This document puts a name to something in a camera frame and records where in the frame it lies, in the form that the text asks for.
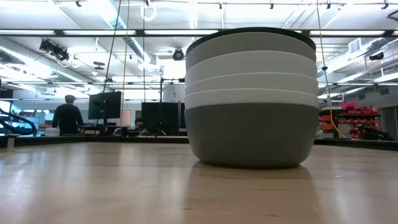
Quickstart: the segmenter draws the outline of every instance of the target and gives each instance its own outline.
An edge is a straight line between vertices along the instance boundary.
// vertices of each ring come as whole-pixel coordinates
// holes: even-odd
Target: ceiling
[[[243,1],[243,0],[169,0],[169,1],[149,1],[149,7],[143,7],[145,1],[128,0],[86,0],[79,1],[81,7],[76,5],[75,0],[0,0],[0,29],[111,29],[107,18],[117,12],[120,3],[120,20],[128,29],[232,29],[237,27],[279,27],[285,29],[318,29],[317,5],[312,0],[273,0],[273,9],[268,1]],[[389,7],[381,9],[384,1],[377,0],[331,0],[330,8],[327,9],[327,1],[319,0],[320,20],[322,29],[396,29],[398,22],[388,19],[387,16],[398,9],[398,0],[389,0]],[[142,18],[144,12],[148,21]],[[37,62],[45,63],[52,70],[62,69],[63,74],[67,73],[63,82],[73,82],[72,77],[78,77],[85,82],[104,82],[109,53],[112,57],[109,63],[108,77],[113,77],[113,81],[122,82],[123,75],[126,82],[134,82],[134,85],[127,85],[125,88],[140,89],[160,89],[160,74],[163,72],[164,78],[183,78],[185,76],[185,64],[174,62],[171,54],[176,48],[183,51],[199,37],[134,37],[137,45],[143,48],[145,53],[156,55],[155,65],[146,64],[146,69],[142,69],[142,62],[136,52],[126,46],[126,42],[121,37],[27,37],[27,36],[4,36],[3,43],[16,44],[24,49],[22,55],[38,58]],[[43,39],[50,39],[54,44],[58,44],[68,49],[70,60],[57,63],[55,58],[49,54],[43,54],[39,50]],[[341,59],[341,54],[348,50],[348,44],[357,38],[339,37],[324,38],[323,55],[326,63],[335,60],[342,60],[344,66],[331,71],[329,76],[331,82],[339,82],[341,79],[365,71],[369,66],[386,63],[396,58],[396,44],[394,38],[389,45],[383,45],[382,51],[385,53],[384,60],[368,61],[365,66],[365,58],[371,51],[361,52],[355,58]],[[362,39],[363,43],[371,42],[376,38]],[[317,44],[317,65],[323,66],[322,49],[320,38],[313,38]],[[103,62],[104,70],[95,69],[93,62]],[[394,68],[386,68],[387,74],[394,73]],[[347,81],[347,83],[367,83],[370,79],[378,78],[384,73],[375,70],[371,74],[367,73],[358,78]],[[323,83],[321,74],[318,81]],[[27,81],[27,79],[15,79],[14,81]],[[76,91],[82,92],[89,89],[90,85],[77,85]],[[19,85],[7,86],[11,89],[19,89]],[[52,90],[51,85],[44,86]],[[122,85],[107,86],[106,91],[121,89]],[[345,89],[352,89],[353,86],[346,86]],[[92,88],[90,93],[100,92],[101,85]],[[325,88],[319,89],[319,94],[325,93]]]

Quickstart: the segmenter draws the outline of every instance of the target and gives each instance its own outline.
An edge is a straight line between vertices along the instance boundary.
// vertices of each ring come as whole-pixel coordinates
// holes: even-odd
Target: air vent
[[[390,90],[388,88],[383,88],[380,90],[380,95],[387,95],[390,93]]]
[[[348,50],[350,54],[353,54],[355,52],[358,52],[361,50],[361,39],[358,38],[348,44]]]

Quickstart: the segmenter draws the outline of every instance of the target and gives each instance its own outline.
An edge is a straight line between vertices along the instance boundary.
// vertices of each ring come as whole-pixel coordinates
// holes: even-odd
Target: wooden table
[[[397,155],[314,146],[302,167],[244,170],[184,144],[18,147],[0,152],[0,223],[397,223]]]

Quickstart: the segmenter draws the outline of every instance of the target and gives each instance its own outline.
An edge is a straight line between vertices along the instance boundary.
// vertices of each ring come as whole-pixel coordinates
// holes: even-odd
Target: gray bowl
[[[237,103],[185,110],[193,153],[230,167],[293,167],[310,154],[318,108],[282,103]]]
[[[309,37],[280,28],[247,27],[217,32],[195,41],[187,49],[186,69],[219,55],[253,50],[289,52],[317,62],[316,45]]]

